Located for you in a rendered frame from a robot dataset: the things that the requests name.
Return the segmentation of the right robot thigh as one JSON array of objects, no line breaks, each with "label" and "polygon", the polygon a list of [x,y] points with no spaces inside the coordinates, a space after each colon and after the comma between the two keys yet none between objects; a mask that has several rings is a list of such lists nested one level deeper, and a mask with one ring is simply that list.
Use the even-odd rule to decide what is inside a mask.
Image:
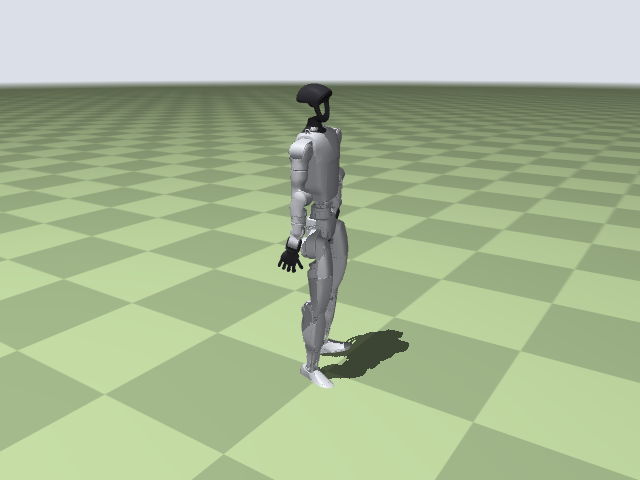
[{"label": "right robot thigh", "polygon": [[305,258],[316,259],[309,264],[307,272],[310,300],[314,317],[325,313],[332,290],[333,262],[329,241],[322,237],[320,229],[312,229],[308,237],[302,238],[301,254]]}]

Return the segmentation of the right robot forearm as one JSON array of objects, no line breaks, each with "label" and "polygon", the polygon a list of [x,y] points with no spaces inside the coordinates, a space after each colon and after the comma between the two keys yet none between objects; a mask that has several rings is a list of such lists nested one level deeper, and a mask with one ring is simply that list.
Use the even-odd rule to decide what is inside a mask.
[{"label": "right robot forearm", "polygon": [[306,216],[307,210],[304,208],[305,196],[301,192],[294,193],[290,204],[291,225],[290,238],[287,246],[293,249],[298,248],[301,238],[304,236],[306,230]]}]

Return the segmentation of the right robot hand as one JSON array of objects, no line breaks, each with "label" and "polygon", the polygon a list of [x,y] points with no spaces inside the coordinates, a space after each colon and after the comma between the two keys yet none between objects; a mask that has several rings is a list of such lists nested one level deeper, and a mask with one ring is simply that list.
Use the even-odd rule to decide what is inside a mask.
[{"label": "right robot hand", "polygon": [[[289,236],[289,238],[290,238],[290,236]],[[295,265],[297,263],[298,263],[300,269],[303,269],[303,266],[302,266],[301,262],[298,259],[299,258],[298,252],[300,251],[302,240],[300,240],[298,248],[296,250],[296,249],[293,249],[293,248],[290,248],[290,247],[287,246],[289,238],[287,240],[286,247],[285,247],[286,251],[284,251],[282,253],[280,261],[278,263],[278,267],[280,267],[282,262],[284,262],[282,269],[285,270],[286,264],[287,264],[288,265],[287,272],[290,272],[290,270],[291,270],[290,268],[292,266],[292,273],[295,273],[296,272]]]}]

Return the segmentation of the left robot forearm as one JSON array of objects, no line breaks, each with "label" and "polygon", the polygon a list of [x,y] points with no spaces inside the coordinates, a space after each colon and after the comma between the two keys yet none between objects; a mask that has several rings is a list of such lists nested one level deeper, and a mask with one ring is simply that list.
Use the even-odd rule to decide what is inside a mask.
[{"label": "left robot forearm", "polygon": [[334,212],[335,216],[336,216],[337,210],[340,209],[340,206],[342,204],[342,199],[341,199],[342,181],[339,183],[337,195],[330,200],[330,201],[333,201],[333,204],[331,205],[331,212]]}]

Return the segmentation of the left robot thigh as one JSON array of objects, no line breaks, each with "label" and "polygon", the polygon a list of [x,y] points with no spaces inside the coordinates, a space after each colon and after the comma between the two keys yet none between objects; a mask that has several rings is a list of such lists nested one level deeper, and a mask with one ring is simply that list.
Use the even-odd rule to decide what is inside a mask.
[{"label": "left robot thigh", "polygon": [[343,221],[336,219],[335,233],[332,236],[329,244],[333,262],[333,282],[330,296],[331,298],[337,291],[343,279],[347,264],[348,239],[345,224]]}]

